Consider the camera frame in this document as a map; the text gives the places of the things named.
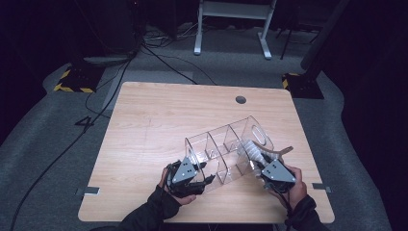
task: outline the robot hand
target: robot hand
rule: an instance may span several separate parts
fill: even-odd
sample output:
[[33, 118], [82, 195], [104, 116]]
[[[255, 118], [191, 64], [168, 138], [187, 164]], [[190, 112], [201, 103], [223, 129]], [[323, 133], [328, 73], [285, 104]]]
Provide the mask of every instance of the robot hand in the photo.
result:
[[281, 151], [264, 148], [255, 141], [244, 141], [239, 153], [246, 153], [255, 165], [255, 175], [264, 180], [264, 188], [273, 189], [277, 193], [286, 193], [293, 187], [295, 177], [293, 172], [283, 165], [282, 155], [293, 150], [287, 147]]
[[202, 169], [206, 164], [193, 165], [190, 159], [185, 157], [183, 162], [177, 161], [168, 165], [166, 185], [170, 194], [179, 198], [191, 194], [203, 194], [205, 186], [211, 184], [215, 176], [210, 175], [202, 182], [191, 182], [191, 180], [197, 175], [198, 168]]

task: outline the sleeve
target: sleeve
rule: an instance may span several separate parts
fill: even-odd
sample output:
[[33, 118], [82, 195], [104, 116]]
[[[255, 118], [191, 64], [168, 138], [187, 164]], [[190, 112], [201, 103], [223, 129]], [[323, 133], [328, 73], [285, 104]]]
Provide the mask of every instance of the sleeve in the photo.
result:
[[285, 220], [285, 224], [293, 226], [298, 231], [327, 231], [329, 230], [320, 222], [318, 213], [315, 210], [316, 202], [306, 195], [293, 210], [293, 214]]
[[181, 207], [170, 194], [157, 186], [147, 202], [130, 213], [116, 228], [117, 231], [157, 230], [164, 219], [174, 217]]

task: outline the metal bracket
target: metal bracket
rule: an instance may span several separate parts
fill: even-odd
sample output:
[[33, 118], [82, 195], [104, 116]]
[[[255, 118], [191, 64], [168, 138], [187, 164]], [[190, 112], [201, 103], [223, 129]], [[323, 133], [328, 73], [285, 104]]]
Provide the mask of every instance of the metal bracket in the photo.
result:
[[180, 164], [179, 168], [177, 169], [177, 172], [172, 179], [172, 183], [176, 184], [186, 179], [193, 178], [196, 174], [197, 174], [197, 171], [192, 165], [190, 159], [185, 157], [183, 162]]
[[84, 189], [78, 188], [75, 195], [84, 196], [84, 195], [98, 195], [99, 194], [98, 187], [86, 187]]
[[282, 84], [292, 98], [324, 99], [318, 82], [308, 79], [304, 74], [286, 73], [282, 76]]
[[267, 178], [274, 181], [295, 182], [296, 179], [291, 173], [282, 165], [279, 160], [273, 160], [269, 165], [262, 170]]
[[313, 189], [315, 189], [315, 190], [326, 190], [327, 193], [332, 193], [333, 192], [330, 187], [324, 186], [321, 183], [312, 183], [312, 186], [313, 186]]

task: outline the person's left hand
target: person's left hand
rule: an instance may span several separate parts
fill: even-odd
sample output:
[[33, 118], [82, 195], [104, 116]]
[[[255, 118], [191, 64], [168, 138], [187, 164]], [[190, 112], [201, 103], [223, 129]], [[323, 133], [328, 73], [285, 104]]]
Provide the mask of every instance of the person's left hand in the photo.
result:
[[[164, 182], [165, 182], [165, 178], [166, 178], [166, 173], [167, 173], [167, 168], [163, 169], [162, 179], [161, 179], [160, 182], [159, 182], [159, 186], [160, 186], [161, 188], [164, 188], [165, 191], [168, 192], [167, 186], [164, 186]], [[190, 204], [190, 203], [192, 203], [193, 201], [195, 201], [195, 199], [196, 199], [196, 195], [194, 195], [194, 194], [188, 195], [188, 196], [183, 197], [183, 198], [179, 198], [179, 197], [174, 196], [174, 195], [172, 195], [172, 196], [173, 196], [173, 198], [174, 198], [175, 200], [177, 200], [177, 202], [179, 202], [181, 205]]]

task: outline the white stand leg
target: white stand leg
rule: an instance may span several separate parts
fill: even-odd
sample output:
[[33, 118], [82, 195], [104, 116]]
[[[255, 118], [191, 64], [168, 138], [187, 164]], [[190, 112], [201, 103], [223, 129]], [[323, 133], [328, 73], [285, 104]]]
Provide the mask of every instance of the white stand leg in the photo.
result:
[[265, 20], [264, 31], [262, 33], [261, 32], [258, 33], [259, 42], [261, 42], [261, 47], [262, 47], [262, 50], [264, 51], [265, 59], [267, 60], [272, 59], [266, 38], [267, 38], [270, 20], [272, 19], [273, 11], [275, 10], [275, 4], [276, 4], [276, 0], [272, 1], [272, 3], [270, 4], [270, 9], [268, 11], [267, 20]]
[[195, 36], [195, 46], [194, 46], [194, 55], [201, 54], [201, 41], [203, 39], [203, 0], [200, 0], [200, 5], [198, 7], [198, 28], [197, 35]]

